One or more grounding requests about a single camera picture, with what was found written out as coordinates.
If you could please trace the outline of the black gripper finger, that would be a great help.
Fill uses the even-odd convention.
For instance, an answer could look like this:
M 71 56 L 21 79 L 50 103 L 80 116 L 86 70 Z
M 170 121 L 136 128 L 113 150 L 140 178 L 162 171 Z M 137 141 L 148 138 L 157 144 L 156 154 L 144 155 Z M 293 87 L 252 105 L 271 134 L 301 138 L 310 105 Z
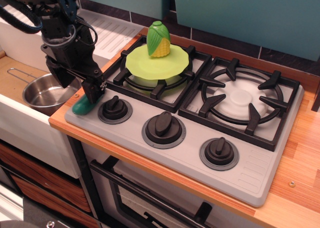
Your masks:
M 107 83 L 102 76 L 88 77 L 82 82 L 84 93 L 91 104 L 95 104 L 105 93 Z
M 52 57 L 46 57 L 46 65 L 50 73 L 53 75 L 53 77 L 56 79 L 59 85 L 62 86 L 63 88 L 66 88 L 76 78 L 79 78 L 79 76 L 71 73 L 61 63 L 57 62 Z

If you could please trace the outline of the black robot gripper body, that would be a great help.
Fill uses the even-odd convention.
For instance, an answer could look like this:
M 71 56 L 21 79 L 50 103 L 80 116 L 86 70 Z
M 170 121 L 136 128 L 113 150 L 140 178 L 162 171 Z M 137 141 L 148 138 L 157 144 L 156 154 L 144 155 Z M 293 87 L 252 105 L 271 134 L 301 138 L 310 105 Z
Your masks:
M 95 45 L 87 26 L 72 25 L 66 37 L 49 38 L 43 35 L 42 40 L 41 50 L 46 57 L 51 57 L 61 63 L 79 78 L 85 80 L 103 77 L 102 71 L 93 59 Z

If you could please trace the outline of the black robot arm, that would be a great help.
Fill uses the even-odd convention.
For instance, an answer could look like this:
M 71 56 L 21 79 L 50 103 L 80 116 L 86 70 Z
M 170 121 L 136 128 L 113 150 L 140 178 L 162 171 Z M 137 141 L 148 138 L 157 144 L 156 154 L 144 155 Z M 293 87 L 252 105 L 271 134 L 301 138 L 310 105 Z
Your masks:
M 3 7 L 0 17 L 14 28 L 26 33 L 41 32 L 41 50 L 46 65 L 66 88 L 75 78 L 82 79 L 82 88 L 91 104 L 105 93 L 103 72 L 93 59 L 98 35 L 94 28 L 78 16 L 77 0 L 4 0 L 30 20 L 24 23 Z

